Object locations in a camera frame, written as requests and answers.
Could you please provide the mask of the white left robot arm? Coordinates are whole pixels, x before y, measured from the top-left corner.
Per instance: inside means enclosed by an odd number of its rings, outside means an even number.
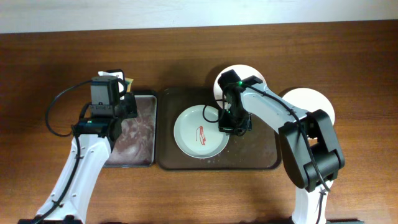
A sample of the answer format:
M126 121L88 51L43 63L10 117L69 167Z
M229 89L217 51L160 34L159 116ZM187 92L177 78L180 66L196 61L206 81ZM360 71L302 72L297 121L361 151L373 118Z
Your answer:
M116 106L118 117L85 117L93 105L85 104L77 124L72 126L73 140L68 159L48 199L32 219L21 223L84 223L91 194L116 140L124 119L137 116L136 99L129 92Z

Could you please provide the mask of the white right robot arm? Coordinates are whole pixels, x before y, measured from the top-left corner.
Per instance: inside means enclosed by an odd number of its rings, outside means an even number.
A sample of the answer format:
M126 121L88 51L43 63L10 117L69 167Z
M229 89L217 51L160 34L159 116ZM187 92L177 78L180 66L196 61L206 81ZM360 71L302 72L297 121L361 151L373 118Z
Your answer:
M279 143L284 169L296 186L291 223L326 223L328 195L345 158L329 115L294 106L260 81L219 81L221 132L242 136L251 129L251 115L271 127Z

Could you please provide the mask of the cream white plate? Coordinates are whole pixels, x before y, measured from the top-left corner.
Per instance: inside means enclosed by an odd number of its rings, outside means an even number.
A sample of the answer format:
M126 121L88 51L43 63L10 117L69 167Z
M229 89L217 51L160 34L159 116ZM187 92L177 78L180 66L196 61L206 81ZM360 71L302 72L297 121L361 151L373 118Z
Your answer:
M311 88L293 88L282 92L280 96L290 104L309 112L323 110L330 117L332 125L335 124L335 110L332 103L319 91Z

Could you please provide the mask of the pink plate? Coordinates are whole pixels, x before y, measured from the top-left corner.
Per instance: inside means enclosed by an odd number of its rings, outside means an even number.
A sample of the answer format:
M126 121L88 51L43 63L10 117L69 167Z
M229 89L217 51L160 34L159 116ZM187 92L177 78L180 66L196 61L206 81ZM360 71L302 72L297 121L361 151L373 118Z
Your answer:
M263 84L266 84L264 77L255 68L250 67L248 65L232 65L222 70L216 77L216 80L213 85L213 94L216 100L222 99L221 96L222 89L218 84L218 80L221 78L221 75L223 73L228 72L230 70L234 70L239 76L239 78L242 80L249 78L251 76L255 76L261 79ZM241 97L240 102L242 103L243 108L249 113L254 113L257 116L258 115L263 116L264 114L267 113L266 112L267 105L264 104L264 102L267 102L266 99L261 98L261 96L258 95L256 92L253 92L251 89L249 89L249 91L240 93L239 96Z

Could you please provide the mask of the green yellow sponge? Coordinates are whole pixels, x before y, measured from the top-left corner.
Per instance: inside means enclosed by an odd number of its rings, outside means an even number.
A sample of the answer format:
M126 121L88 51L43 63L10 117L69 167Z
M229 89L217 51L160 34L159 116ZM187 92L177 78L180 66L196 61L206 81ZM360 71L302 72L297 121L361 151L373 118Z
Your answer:
M134 80L132 78L125 78L125 82L127 84L127 88L126 88L127 92L131 91L131 86L132 86L133 81Z

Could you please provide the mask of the pale green plate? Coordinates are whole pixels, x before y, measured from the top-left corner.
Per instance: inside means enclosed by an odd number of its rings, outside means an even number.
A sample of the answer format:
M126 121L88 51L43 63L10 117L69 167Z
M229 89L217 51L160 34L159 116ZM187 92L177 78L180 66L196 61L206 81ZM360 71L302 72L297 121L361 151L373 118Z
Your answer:
M186 155L207 159L219 154L227 145L229 136L218 130L218 110L212 106L195 105L185 109L174 124L174 139Z

